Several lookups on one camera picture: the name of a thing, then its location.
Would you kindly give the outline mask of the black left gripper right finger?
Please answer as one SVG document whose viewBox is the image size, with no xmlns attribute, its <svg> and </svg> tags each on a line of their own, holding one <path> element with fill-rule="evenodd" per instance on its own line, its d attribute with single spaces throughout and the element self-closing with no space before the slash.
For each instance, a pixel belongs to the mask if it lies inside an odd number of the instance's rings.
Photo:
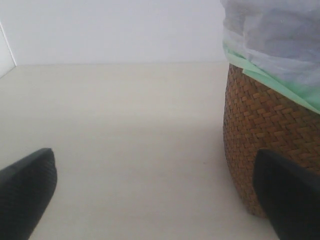
<svg viewBox="0 0 320 240">
<path fill-rule="evenodd" d="M 320 239 L 320 175 L 267 149 L 255 157 L 252 183 L 280 240 Z"/>
</svg>

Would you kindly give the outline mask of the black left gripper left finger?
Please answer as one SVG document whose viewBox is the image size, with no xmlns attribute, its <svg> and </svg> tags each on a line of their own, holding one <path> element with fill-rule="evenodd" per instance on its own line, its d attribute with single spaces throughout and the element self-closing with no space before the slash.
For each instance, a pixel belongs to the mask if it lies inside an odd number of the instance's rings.
<svg viewBox="0 0 320 240">
<path fill-rule="evenodd" d="M 0 171 L 0 238 L 27 240 L 57 186 L 55 155 L 41 148 Z"/>
</svg>

